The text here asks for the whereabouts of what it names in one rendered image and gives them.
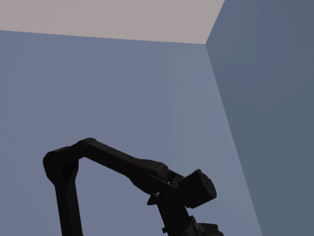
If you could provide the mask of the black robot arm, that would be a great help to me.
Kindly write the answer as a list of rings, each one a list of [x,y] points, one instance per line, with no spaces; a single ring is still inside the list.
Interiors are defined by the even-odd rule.
[[[187,212],[185,207],[194,209],[217,197],[213,182],[200,169],[184,177],[164,163],[138,159],[95,138],[86,138],[50,151],[43,159],[46,176],[55,185],[62,236],[84,236],[75,184],[83,157],[127,176],[150,195],[147,205],[158,206],[163,222]]]

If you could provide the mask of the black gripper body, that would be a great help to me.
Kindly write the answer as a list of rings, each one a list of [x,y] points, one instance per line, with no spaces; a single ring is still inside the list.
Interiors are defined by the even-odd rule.
[[[166,220],[162,231],[167,232],[168,236],[197,236],[192,221],[194,216],[189,217],[188,213],[184,212]],[[216,230],[204,236],[224,236],[224,234]]]

